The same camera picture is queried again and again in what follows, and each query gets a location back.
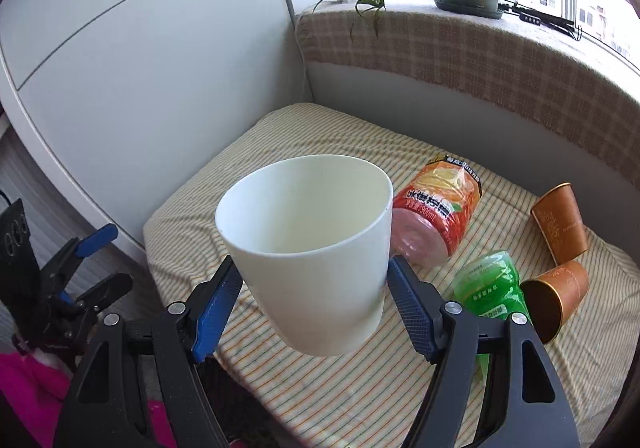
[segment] orange paper cup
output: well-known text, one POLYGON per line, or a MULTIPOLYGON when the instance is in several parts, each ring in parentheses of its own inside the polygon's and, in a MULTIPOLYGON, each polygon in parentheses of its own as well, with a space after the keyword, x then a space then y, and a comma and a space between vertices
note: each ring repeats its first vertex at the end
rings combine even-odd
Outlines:
POLYGON ((531 322, 540 340, 554 339, 589 290, 589 275, 570 260, 520 284, 531 322))
POLYGON ((546 192, 533 205, 531 214, 556 265, 573 260, 589 248, 571 184, 560 184, 546 192))

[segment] white bucket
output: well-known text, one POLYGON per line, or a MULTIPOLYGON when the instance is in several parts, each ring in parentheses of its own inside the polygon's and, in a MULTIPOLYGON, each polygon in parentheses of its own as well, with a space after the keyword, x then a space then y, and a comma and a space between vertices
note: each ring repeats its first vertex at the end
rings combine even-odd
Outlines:
POLYGON ((393 186, 343 155, 281 161, 241 179, 216 227, 273 328, 312 356, 354 351, 382 316, 393 186))

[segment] orange bottle label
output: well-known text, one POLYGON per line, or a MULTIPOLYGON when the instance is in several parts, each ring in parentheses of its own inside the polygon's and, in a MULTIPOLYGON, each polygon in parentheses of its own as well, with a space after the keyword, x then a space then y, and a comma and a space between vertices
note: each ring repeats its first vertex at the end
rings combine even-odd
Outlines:
POLYGON ((460 159, 439 156, 430 161, 394 198, 394 208, 409 209, 435 227, 449 256, 466 233, 482 196, 480 177, 460 159))

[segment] silver bolt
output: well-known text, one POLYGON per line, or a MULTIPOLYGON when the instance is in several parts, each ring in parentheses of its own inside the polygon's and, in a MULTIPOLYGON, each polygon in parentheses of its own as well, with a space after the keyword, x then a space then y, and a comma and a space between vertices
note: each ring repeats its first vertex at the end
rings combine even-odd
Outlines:
POLYGON ((444 310, 449 314, 460 314, 462 313, 462 305, 458 302, 447 302, 444 304, 444 310))
POLYGON ((513 323, 517 323, 518 325, 524 325, 525 323, 527 323, 527 317, 522 313, 513 313, 511 315, 511 321, 513 321, 513 323))
POLYGON ((116 313, 113 313, 113 314, 107 314, 107 316, 104 317, 104 320, 102 321, 102 323, 104 323, 107 327, 111 327, 112 325, 115 325, 119 321, 120 321, 120 317, 116 313))
POLYGON ((184 303, 174 302, 169 306, 167 310, 169 311, 169 314, 182 314, 184 313, 185 309, 187 309, 187 307, 184 306, 184 303))

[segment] magenta fabric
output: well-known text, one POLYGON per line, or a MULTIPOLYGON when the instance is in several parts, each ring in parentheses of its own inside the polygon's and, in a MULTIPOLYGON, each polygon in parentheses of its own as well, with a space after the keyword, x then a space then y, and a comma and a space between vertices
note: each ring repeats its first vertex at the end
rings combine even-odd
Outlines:
MULTIPOLYGON (((24 427, 43 447, 51 448, 58 415, 70 380, 60 370, 47 367, 31 356, 0 354, 0 391, 24 427)), ((158 442, 177 448, 164 404, 148 403, 158 442)))

